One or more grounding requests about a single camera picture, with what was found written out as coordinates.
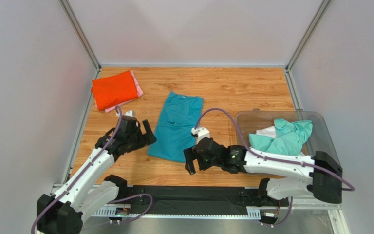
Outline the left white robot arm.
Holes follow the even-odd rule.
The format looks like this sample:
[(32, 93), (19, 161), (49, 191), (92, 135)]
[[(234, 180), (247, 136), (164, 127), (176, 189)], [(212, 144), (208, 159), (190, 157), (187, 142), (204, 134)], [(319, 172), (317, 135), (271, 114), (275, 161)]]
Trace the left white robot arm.
[(127, 181), (109, 175), (99, 187), (97, 180), (114, 165), (120, 156), (149, 146), (157, 141), (148, 120), (124, 114), (117, 126), (100, 137), (90, 156), (78, 171), (52, 195), (43, 194), (37, 201), (37, 217), (33, 234), (78, 234), (84, 223), (107, 204), (127, 202)]

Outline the teal blue t-shirt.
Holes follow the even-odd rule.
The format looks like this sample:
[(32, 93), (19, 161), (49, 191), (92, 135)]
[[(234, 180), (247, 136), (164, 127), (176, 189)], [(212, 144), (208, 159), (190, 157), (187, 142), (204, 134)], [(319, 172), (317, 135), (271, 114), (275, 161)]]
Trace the teal blue t-shirt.
[(171, 91), (161, 109), (154, 136), (157, 141), (150, 145), (149, 156), (185, 162), (184, 149), (195, 145), (191, 129), (202, 113), (203, 98), (186, 96)]

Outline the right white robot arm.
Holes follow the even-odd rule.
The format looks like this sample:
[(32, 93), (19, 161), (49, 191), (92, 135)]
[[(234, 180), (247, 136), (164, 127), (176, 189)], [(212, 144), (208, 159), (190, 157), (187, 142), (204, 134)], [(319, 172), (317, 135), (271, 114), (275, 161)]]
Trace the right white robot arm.
[(284, 156), (246, 149), (245, 146), (225, 147), (204, 137), (196, 145), (184, 149), (185, 168), (195, 174), (194, 160), (201, 171), (212, 166), (231, 174), (270, 174), (280, 179), (260, 181), (258, 195), (274, 200), (292, 196), (312, 195), (331, 204), (342, 203), (342, 167), (326, 152), (314, 156)]

